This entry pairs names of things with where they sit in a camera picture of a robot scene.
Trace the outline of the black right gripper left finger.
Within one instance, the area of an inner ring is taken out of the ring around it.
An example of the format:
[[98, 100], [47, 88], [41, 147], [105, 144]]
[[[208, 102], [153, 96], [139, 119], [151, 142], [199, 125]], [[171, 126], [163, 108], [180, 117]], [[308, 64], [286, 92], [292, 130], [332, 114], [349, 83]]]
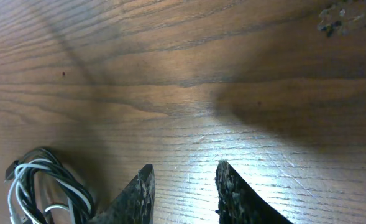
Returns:
[[155, 172], [146, 164], [107, 209], [91, 218], [89, 224], [153, 224]]

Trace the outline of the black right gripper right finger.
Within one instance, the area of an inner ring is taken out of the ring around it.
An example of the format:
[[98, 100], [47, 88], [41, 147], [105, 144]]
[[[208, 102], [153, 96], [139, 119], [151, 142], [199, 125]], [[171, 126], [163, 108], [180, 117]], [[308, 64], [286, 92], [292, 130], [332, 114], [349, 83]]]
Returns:
[[292, 224], [264, 201], [226, 160], [217, 165], [215, 183], [220, 224]]

